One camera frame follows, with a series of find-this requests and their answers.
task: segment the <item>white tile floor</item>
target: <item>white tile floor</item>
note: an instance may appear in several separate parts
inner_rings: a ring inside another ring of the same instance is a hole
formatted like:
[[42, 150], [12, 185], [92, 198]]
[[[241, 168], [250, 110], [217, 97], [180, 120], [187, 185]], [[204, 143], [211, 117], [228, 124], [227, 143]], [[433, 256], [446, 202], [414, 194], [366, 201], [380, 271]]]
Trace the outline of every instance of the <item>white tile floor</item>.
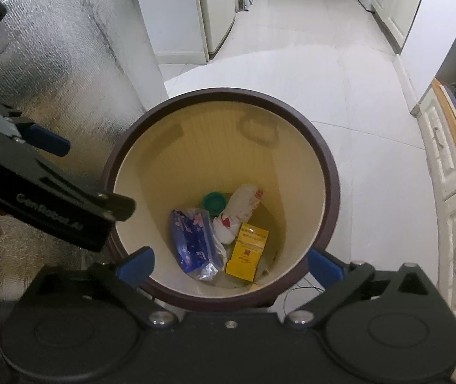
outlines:
[[[418, 125], [394, 53], [357, 0], [255, 0], [204, 66], [161, 65], [170, 97], [208, 87], [267, 93], [304, 114], [340, 173], [340, 215], [328, 251], [396, 270], [419, 263], [437, 279], [434, 195]], [[298, 284], [308, 287], [304, 279]], [[315, 295], [292, 292], [283, 317]]]

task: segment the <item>white refrigerator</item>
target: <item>white refrigerator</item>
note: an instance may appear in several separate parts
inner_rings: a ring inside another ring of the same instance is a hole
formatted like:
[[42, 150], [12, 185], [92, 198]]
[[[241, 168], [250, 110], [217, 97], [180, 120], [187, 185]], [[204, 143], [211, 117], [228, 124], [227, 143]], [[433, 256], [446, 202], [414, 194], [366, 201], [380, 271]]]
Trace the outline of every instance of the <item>white refrigerator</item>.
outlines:
[[235, 21], [237, 0], [200, 0], [208, 53], [216, 53]]

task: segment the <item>black cable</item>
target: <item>black cable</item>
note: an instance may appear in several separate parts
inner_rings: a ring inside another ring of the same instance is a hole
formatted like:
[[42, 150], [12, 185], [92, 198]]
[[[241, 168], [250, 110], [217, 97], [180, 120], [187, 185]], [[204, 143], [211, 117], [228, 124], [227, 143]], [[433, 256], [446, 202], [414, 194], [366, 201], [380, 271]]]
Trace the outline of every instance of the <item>black cable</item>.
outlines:
[[294, 290], [301, 290], [301, 289], [315, 289], [319, 292], [319, 294], [321, 294], [322, 292], [324, 292], [324, 290], [322, 290], [321, 288], [319, 287], [316, 287], [316, 286], [301, 286], [301, 287], [295, 287], [294, 289], [291, 289], [287, 292], [287, 294], [285, 295], [285, 299], [283, 299], [283, 312], [285, 313], [285, 305], [287, 303], [287, 298], [289, 297], [289, 294], [291, 294], [291, 292], [293, 292]]

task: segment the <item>green lid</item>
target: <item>green lid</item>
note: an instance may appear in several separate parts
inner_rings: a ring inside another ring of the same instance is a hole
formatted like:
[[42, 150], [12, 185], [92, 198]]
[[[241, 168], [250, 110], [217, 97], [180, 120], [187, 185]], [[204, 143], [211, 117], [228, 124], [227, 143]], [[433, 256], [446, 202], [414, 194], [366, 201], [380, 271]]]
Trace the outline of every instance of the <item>green lid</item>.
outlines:
[[210, 216], [217, 216], [226, 208], [226, 198], [222, 193], [210, 192], [203, 198], [203, 208]]

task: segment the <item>debris in trash can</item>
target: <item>debris in trash can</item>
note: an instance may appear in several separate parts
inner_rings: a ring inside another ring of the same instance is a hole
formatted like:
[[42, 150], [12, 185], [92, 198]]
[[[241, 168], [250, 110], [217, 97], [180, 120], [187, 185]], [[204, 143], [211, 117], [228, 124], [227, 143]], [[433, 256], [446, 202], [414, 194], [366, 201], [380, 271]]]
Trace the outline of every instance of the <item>debris in trash can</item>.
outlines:
[[212, 281], [226, 264], [226, 250], [214, 236], [208, 212], [187, 209], [171, 212], [178, 263], [192, 278]]
[[232, 257], [226, 264], [226, 273], [252, 282], [268, 236], [269, 231], [265, 229], [242, 224]]
[[214, 233], [222, 244], [231, 244], [239, 232], [240, 224], [248, 222], [263, 197], [263, 190], [255, 185], [242, 185], [226, 205], [224, 211], [214, 218]]
[[203, 198], [203, 208], [210, 216], [218, 216], [226, 208], [226, 198], [222, 193], [210, 192]]

